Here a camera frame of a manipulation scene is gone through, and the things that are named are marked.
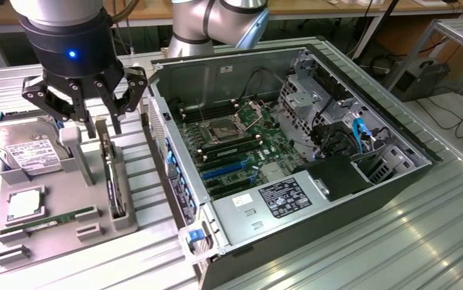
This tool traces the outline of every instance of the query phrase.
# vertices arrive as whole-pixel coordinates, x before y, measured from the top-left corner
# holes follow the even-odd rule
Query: blue cable
[[[366,126],[365,120],[362,118],[357,118],[354,120],[354,123],[353,123],[354,137],[355,137],[355,140],[358,141],[359,150],[361,150],[361,154],[362,154],[363,149],[362,149],[359,128],[361,128],[361,131],[363,131],[369,136],[373,136],[371,131],[370,131],[369,127]]]

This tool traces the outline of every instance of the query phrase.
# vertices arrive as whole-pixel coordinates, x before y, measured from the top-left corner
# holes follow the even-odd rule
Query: robotic arm
[[[39,77],[24,80],[22,96],[58,120],[84,123],[90,138],[95,126],[84,101],[102,98],[115,133],[120,119],[134,112],[147,87],[146,71],[124,68],[118,59],[111,26],[127,18],[139,0],[110,16],[103,0],[11,0],[20,24],[44,67]],[[266,30],[267,0],[172,0],[175,36],[170,56],[214,52],[211,38],[253,48]],[[123,97],[114,90],[128,81]],[[50,88],[72,98],[72,104]]]

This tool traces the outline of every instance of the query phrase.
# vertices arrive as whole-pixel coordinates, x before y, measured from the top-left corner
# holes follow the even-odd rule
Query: blue pcie slot
[[[245,169],[246,164],[249,163],[250,158],[245,161],[241,161],[233,165],[229,165],[218,170],[214,170],[213,172],[207,172],[203,174],[203,180],[211,179],[214,177],[222,176],[225,174],[229,174],[231,172],[239,171],[242,169]]]

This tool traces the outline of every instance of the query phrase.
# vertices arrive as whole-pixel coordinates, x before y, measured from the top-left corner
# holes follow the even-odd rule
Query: motherboard
[[[176,121],[214,199],[283,178],[305,163],[279,128],[277,107],[254,100],[226,107],[182,112]]]

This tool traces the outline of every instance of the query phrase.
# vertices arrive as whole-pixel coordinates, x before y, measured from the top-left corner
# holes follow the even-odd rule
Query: power supply label
[[[60,164],[60,158],[48,139],[8,145],[6,149],[24,170],[43,169]]]
[[[281,219],[313,205],[295,178],[258,190],[275,218]]]

